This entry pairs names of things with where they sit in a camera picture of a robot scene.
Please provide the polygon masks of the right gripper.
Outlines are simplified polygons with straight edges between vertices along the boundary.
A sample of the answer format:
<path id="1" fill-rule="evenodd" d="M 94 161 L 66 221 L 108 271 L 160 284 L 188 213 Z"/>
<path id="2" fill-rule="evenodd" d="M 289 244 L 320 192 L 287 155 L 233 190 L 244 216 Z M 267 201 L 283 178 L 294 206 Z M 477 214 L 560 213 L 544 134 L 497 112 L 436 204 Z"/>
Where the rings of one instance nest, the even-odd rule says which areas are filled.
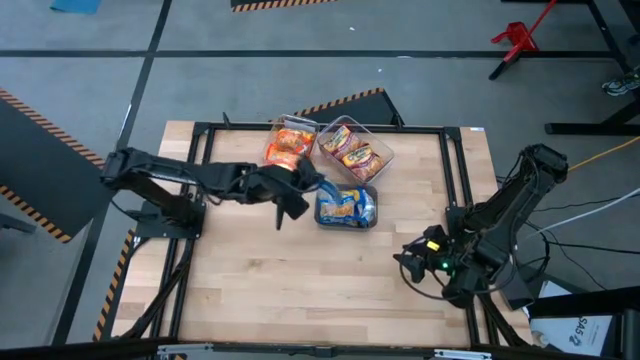
<path id="1" fill-rule="evenodd" d="M 414 255 L 394 254 L 393 258 L 410 274 L 413 283 L 420 283 L 427 272 L 454 274 L 453 239 L 442 225 L 432 225 L 423 231 L 414 244 Z"/>

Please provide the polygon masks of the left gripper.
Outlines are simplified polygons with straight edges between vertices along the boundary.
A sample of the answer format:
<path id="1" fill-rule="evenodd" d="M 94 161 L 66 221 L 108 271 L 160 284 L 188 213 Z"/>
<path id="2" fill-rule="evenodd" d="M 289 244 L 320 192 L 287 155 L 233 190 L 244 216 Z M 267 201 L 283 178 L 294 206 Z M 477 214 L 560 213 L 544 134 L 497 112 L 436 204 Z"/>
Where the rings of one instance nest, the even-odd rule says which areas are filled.
<path id="1" fill-rule="evenodd" d="M 304 194 L 320 188 L 324 175 L 311 162 L 298 162 L 294 170 L 279 165 L 258 167 L 241 181 L 241 204 L 272 202 L 276 205 L 276 229 L 282 227 L 284 215 L 297 220 L 309 208 Z"/>

